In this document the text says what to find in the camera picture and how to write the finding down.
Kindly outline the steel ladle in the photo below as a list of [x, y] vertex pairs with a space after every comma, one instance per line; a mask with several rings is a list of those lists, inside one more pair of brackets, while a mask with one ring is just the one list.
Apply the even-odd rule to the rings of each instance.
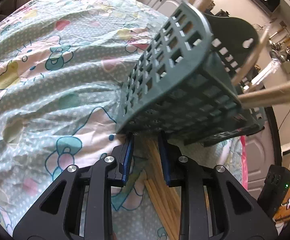
[[269, 45], [271, 46], [271, 48], [273, 50], [276, 50], [276, 51], [280, 51], [282, 49], [282, 45], [283, 45], [283, 42], [284, 42], [284, 39], [285, 38], [282, 38], [280, 41], [278, 42], [274, 42], [273, 41], [273, 38], [276, 37], [278, 34], [280, 34], [281, 32], [285, 31], [285, 28], [281, 28], [279, 30], [277, 30], [274, 34], [272, 34], [270, 37], [269, 37]]

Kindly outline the hello kitty patterned tablecloth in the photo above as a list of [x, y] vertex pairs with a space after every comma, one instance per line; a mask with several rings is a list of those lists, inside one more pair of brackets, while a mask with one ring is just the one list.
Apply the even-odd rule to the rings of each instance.
[[166, 16], [136, 0], [31, 0], [0, 22], [0, 229], [115, 133], [121, 85]]

